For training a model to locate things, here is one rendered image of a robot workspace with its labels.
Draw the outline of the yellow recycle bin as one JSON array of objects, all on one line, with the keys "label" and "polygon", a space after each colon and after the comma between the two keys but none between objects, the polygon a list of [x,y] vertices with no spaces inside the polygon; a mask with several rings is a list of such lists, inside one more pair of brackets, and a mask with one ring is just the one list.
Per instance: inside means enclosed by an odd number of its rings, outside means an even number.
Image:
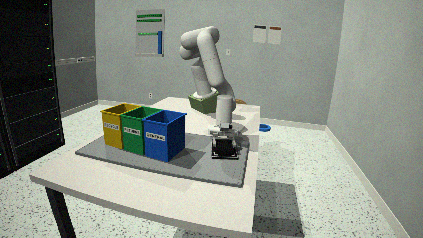
[{"label": "yellow recycle bin", "polygon": [[141,106],[123,103],[100,111],[102,113],[104,140],[106,145],[119,149],[124,148],[120,115],[139,107]]}]

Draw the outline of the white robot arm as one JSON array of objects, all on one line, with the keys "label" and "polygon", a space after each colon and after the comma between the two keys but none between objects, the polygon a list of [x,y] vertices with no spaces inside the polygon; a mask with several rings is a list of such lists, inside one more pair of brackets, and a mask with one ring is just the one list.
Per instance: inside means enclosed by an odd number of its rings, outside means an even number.
[{"label": "white robot arm", "polygon": [[217,96],[216,124],[220,126],[220,131],[229,131],[232,128],[232,112],[237,104],[234,91],[224,78],[215,45],[219,37],[219,31],[214,26],[186,32],[181,36],[180,55],[184,60],[199,57],[191,66],[196,87],[193,96],[203,99],[213,96],[217,90],[220,95]]}]

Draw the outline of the green returns bin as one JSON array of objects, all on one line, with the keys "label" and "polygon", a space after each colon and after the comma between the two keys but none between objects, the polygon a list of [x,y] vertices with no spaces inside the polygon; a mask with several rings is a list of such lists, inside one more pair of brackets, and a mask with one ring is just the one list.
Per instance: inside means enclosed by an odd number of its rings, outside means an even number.
[{"label": "green returns bin", "polygon": [[163,109],[153,107],[139,107],[121,114],[124,150],[139,155],[145,155],[144,121]]}]

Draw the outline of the blue open-top bin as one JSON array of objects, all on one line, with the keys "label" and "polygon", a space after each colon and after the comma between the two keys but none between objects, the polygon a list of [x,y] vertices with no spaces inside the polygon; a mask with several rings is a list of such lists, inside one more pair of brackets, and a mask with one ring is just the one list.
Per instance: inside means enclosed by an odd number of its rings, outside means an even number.
[{"label": "blue open-top bin", "polygon": [[169,162],[185,148],[186,113],[161,110],[144,121],[145,156]]}]

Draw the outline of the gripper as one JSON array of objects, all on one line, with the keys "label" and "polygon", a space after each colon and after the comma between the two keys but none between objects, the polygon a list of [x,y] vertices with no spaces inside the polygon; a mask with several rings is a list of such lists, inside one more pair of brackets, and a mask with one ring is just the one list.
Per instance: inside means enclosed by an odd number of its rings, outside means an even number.
[{"label": "gripper", "polygon": [[236,147],[234,137],[239,136],[239,128],[238,126],[232,126],[229,131],[220,131],[220,126],[218,125],[208,125],[208,135],[213,135],[213,147],[216,147],[215,137],[217,136],[225,136],[225,137],[232,137],[232,145],[233,148]]}]

